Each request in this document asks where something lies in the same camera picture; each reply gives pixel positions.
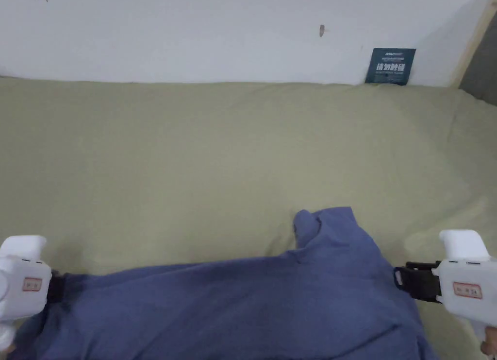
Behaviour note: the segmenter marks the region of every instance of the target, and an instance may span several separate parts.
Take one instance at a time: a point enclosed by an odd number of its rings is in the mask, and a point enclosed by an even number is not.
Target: hand
[[[497,355],[497,327],[485,328],[485,341],[481,343],[481,352],[485,355]]]

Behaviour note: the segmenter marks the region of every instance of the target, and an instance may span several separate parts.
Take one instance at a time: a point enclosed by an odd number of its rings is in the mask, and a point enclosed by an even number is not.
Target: mattress
[[[497,254],[497,108],[461,90],[0,79],[1,236],[67,272],[277,255],[301,210],[351,206],[393,264],[471,228]],[[419,303],[443,359],[476,339]]]

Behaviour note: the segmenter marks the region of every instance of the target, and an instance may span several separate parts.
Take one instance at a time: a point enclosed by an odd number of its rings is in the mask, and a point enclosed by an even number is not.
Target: blue sign
[[[415,53],[416,49],[373,49],[366,83],[390,83],[405,86],[411,74]]]

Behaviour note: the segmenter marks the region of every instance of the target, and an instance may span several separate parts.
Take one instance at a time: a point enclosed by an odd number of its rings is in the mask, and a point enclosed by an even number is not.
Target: blue cloth
[[[66,275],[9,359],[435,359],[350,208],[294,225],[298,248],[278,257]]]

